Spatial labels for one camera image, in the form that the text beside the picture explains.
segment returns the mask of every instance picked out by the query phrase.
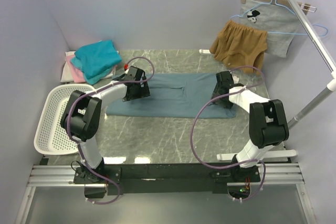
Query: pink cloth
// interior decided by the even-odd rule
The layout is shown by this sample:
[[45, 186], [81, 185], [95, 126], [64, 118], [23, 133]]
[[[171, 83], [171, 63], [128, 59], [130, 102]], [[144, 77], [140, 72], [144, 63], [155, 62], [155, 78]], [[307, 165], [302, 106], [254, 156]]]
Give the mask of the pink cloth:
[[74, 79], [75, 83], [82, 83], [82, 82], [86, 82], [86, 80], [84, 79], [83, 73], [82, 71], [80, 71], [78, 68], [75, 68], [74, 65], [71, 63], [71, 59], [75, 57], [75, 55], [69, 55], [65, 57], [66, 62], [69, 65], [72, 77]]

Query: white wall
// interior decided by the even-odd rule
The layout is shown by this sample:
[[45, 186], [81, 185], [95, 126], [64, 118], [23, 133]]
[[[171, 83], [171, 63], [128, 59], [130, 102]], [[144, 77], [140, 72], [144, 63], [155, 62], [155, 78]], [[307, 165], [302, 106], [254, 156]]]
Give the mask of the white wall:
[[32, 165], [33, 140], [68, 46], [44, 0], [0, 0], [0, 222], [13, 223]]
[[239, 0], [46, 0], [71, 49], [112, 39], [118, 49], [209, 48]]
[[[318, 8], [309, 14], [312, 23], [329, 27], [322, 39], [336, 59], [336, 7], [334, 0], [301, 0]], [[272, 98], [281, 99], [287, 119], [291, 119], [331, 80], [329, 69], [306, 36], [296, 36], [287, 59], [268, 58], [264, 72]], [[319, 223], [335, 223], [336, 218], [336, 94], [290, 131], [287, 146], [298, 151], [298, 162], [308, 187]]]

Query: white plastic basket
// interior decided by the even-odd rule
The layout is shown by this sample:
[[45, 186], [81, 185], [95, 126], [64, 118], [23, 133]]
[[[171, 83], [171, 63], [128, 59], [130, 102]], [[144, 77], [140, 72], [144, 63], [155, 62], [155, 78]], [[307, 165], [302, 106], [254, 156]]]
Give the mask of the white plastic basket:
[[71, 93], [94, 90], [87, 84], [60, 85], [49, 93], [34, 139], [35, 149], [45, 155], [66, 155], [77, 152], [76, 144], [70, 140], [60, 120]]

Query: beige cloth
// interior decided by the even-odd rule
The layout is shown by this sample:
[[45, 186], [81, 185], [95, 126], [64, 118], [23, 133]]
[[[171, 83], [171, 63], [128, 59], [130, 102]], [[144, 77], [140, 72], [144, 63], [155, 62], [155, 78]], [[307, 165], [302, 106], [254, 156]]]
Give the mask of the beige cloth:
[[[257, 30], [229, 20], [210, 47], [210, 52], [227, 68], [248, 65], [261, 69], [264, 52], [267, 49], [266, 38], [267, 31]], [[252, 68], [243, 68], [242, 71], [256, 72]]]

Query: marble tabletop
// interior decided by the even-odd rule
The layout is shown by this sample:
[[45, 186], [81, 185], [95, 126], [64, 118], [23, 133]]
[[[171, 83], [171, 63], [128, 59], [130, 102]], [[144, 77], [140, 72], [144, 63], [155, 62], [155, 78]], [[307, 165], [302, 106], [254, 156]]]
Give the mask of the marble tabletop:
[[[123, 62], [135, 56], [150, 59], [156, 73], [217, 73], [225, 66], [212, 56], [202, 56], [198, 50], [125, 50], [119, 52]], [[136, 59], [130, 63], [151, 73], [148, 62]], [[234, 73], [240, 83], [251, 84], [260, 81], [260, 76]], [[98, 88], [109, 82], [101, 80]], [[266, 86], [251, 89], [268, 98]], [[193, 119], [188, 118], [142, 118], [131, 116], [107, 116], [104, 109], [96, 133], [98, 148], [108, 163], [190, 163], [197, 162], [190, 148], [190, 129]], [[194, 131], [194, 145], [202, 160], [216, 162], [217, 154], [237, 153], [249, 140], [249, 115], [237, 109], [232, 119], [199, 119]], [[280, 144], [272, 150], [284, 150]], [[78, 154], [49, 156], [48, 165], [69, 165], [79, 160]], [[273, 161], [285, 162], [286, 158]]]

